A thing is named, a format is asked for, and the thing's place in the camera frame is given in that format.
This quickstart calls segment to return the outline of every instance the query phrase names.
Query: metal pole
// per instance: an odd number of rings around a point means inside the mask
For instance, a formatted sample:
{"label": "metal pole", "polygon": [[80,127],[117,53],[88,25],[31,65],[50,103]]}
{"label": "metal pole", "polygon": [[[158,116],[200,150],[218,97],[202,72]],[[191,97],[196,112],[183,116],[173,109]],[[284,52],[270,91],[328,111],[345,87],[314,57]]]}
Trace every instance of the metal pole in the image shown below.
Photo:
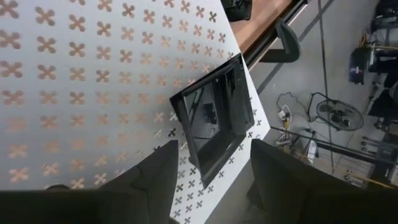
{"label": "metal pole", "polygon": [[305,138],[305,139],[309,139],[309,140],[314,140],[317,143],[317,146],[326,150],[329,150],[331,152],[336,152],[339,154],[342,154],[344,156],[348,156],[348,157],[352,157],[355,159],[359,159],[365,162],[370,162],[372,164],[377,164],[377,165],[398,165],[398,163],[396,162],[391,162],[391,161],[385,161],[385,160],[381,160],[381,159],[376,159],[374,157],[369,157],[366,153],[364,152],[359,152],[356,151],[354,149],[350,149],[348,147],[344,147],[344,146],[339,146],[337,144],[331,143],[331,142],[326,142],[326,141],[322,141],[319,139],[315,139],[315,138],[311,138],[311,137],[307,137],[301,134],[297,134],[297,133],[293,133],[290,131],[286,131],[277,127],[273,127],[271,126],[271,129],[275,129],[278,131],[283,131],[285,133],[289,133],[289,134],[294,134],[298,137],[301,138]]}

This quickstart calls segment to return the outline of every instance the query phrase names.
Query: black cross pattern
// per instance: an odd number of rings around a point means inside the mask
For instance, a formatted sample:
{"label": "black cross pattern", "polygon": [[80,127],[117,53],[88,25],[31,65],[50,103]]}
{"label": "black cross pattern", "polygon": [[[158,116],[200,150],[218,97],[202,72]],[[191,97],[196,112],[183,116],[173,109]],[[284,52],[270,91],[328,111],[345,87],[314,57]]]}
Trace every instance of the black cross pattern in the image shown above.
{"label": "black cross pattern", "polygon": [[228,164],[234,163],[234,159],[235,159],[234,157],[229,158]]}
{"label": "black cross pattern", "polygon": [[171,137],[171,136],[173,136],[173,137],[175,136],[175,128],[170,130],[169,137]]}
{"label": "black cross pattern", "polygon": [[182,203],[182,197],[175,198],[175,203],[174,203],[174,205],[178,205],[178,204],[181,204],[181,203]]}
{"label": "black cross pattern", "polygon": [[192,205],[186,206],[186,211],[185,213],[191,212],[192,211]]}
{"label": "black cross pattern", "polygon": [[182,164],[186,164],[187,163],[187,157],[180,157],[180,162],[178,164],[182,165]]}
{"label": "black cross pattern", "polygon": [[189,184],[188,188],[194,187],[195,186],[195,180],[190,180],[188,182],[188,184]]}
{"label": "black cross pattern", "polygon": [[213,187],[214,187],[214,186],[209,186],[209,187],[207,188],[207,189],[208,189],[207,193],[213,192]]}
{"label": "black cross pattern", "polygon": [[191,168],[191,172],[189,173],[189,175],[193,175],[193,174],[196,174],[196,173],[197,173],[197,168],[194,167],[194,168]]}
{"label": "black cross pattern", "polygon": [[197,208],[201,207],[203,201],[197,202]]}
{"label": "black cross pattern", "polygon": [[205,189],[198,190],[198,193],[199,193],[199,194],[198,194],[198,197],[200,197],[201,195],[203,195],[203,194],[204,194],[204,193],[203,193],[204,191],[205,191]]}
{"label": "black cross pattern", "polygon": [[187,194],[187,201],[192,200],[193,199],[193,192],[190,194]]}
{"label": "black cross pattern", "polygon": [[189,224],[189,223],[191,223],[191,217],[184,218],[184,220],[185,220],[185,223],[184,223],[184,224]]}
{"label": "black cross pattern", "polygon": [[185,170],[183,170],[183,171],[179,171],[178,172],[178,179],[180,179],[180,178],[184,178],[185,177]]}
{"label": "black cross pattern", "polygon": [[181,209],[178,209],[177,211],[174,211],[174,218],[177,218],[181,215]]}
{"label": "black cross pattern", "polygon": [[183,186],[184,186],[184,184],[177,185],[177,191],[176,192],[183,191],[184,190]]}

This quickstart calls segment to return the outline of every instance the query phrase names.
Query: black equipment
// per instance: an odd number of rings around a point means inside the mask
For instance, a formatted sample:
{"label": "black equipment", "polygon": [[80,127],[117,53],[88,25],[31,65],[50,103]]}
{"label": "black equipment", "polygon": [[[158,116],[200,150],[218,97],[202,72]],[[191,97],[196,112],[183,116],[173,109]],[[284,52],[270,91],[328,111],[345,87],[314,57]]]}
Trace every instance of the black equipment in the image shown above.
{"label": "black equipment", "polygon": [[252,0],[221,0],[228,21],[250,20]]}
{"label": "black equipment", "polygon": [[349,81],[355,84],[364,84],[364,75],[368,64],[369,50],[357,48],[349,57]]}
{"label": "black equipment", "polygon": [[376,7],[371,32],[393,28],[398,28],[398,1],[381,0]]}
{"label": "black equipment", "polygon": [[177,167],[174,140],[99,189],[0,191],[1,223],[166,224]]}
{"label": "black equipment", "polygon": [[391,124],[398,124],[398,88],[391,96],[390,90],[383,90],[379,97],[374,100],[368,115],[382,118],[374,123],[375,128],[389,132]]}

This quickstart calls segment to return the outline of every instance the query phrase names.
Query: floor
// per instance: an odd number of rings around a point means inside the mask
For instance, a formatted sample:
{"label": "floor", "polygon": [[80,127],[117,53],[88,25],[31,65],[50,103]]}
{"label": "floor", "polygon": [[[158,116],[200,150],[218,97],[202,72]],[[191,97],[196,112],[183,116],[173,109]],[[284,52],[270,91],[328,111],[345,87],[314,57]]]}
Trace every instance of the floor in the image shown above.
{"label": "floor", "polygon": [[[348,62],[351,52],[358,46],[361,34],[373,16],[373,9],[378,0],[312,0],[306,10],[291,24],[301,40],[302,56],[294,63],[280,67],[271,63],[259,63],[251,70],[253,82],[260,93],[261,103],[271,126],[281,127],[277,113],[276,101],[281,93],[290,91],[299,101],[307,105],[311,93],[321,92],[330,98],[341,100],[355,106],[365,113],[369,103],[371,85],[375,74],[367,74],[365,85],[354,85],[348,82]],[[322,24],[325,43],[325,70],[323,71],[321,24],[319,19],[312,23],[318,13],[322,12]],[[280,105],[288,105],[293,112],[291,130],[300,134],[308,127],[303,118],[304,109],[293,98],[283,96]],[[318,139],[361,150],[362,136],[381,139],[382,133],[373,128],[375,118],[365,116],[364,127],[355,132],[336,131],[323,123],[311,123]],[[270,131],[265,141],[271,144],[280,136],[278,131]],[[331,156],[329,151],[320,151],[320,158],[315,159],[314,166],[328,174],[341,178],[346,169],[366,176],[369,164],[341,157]],[[249,202],[245,195],[253,182],[250,163],[242,170],[234,184],[223,197],[206,223],[242,223]]]}

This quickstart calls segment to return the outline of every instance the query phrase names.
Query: black cable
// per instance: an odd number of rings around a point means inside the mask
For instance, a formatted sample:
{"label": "black cable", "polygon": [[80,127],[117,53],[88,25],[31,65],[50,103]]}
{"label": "black cable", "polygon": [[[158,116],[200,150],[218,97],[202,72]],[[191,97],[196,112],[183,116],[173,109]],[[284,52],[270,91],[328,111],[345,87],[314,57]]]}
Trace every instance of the black cable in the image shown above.
{"label": "black cable", "polygon": [[323,134],[319,133],[317,130],[315,130],[313,127],[311,127],[310,123],[308,122],[308,120],[305,118],[304,115],[302,115],[302,114],[300,114],[300,113],[292,113],[292,114],[293,114],[293,115],[297,114],[297,115],[302,116],[302,117],[304,118],[305,122],[307,122],[307,125],[308,125],[308,127],[309,127],[311,130],[315,131],[317,134],[319,134],[320,136],[322,136],[322,137],[323,137],[324,139],[326,139],[327,141],[330,141],[330,139],[326,138]]}
{"label": "black cable", "polygon": [[[282,109],[282,107],[279,105],[279,100],[280,100],[280,98],[281,98],[282,96],[286,96],[286,95],[290,95],[291,98],[295,99],[296,102],[297,102],[298,104],[301,105],[301,107],[304,109],[305,114],[306,114],[307,117],[308,117],[308,118],[305,118],[305,119],[307,120],[307,122],[309,122],[309,121],[311,120],[311,118],[310,118],[310,115],[307,114],[307,107],[299,100],[299,98],[298,98],[297,96],[293,95],[291,92],[281,93],[281,94],[278,96],[278,99],[277,99],[277,101],[276,101],[277,107],[278,107],[280,110]],[[315,121],[315,120],[311,121],[310,123],[312,123],[312,122],[316,122],[316,123],[320,123],[320,124],[325,124],[324,122],[319,122],[319,121]]]}

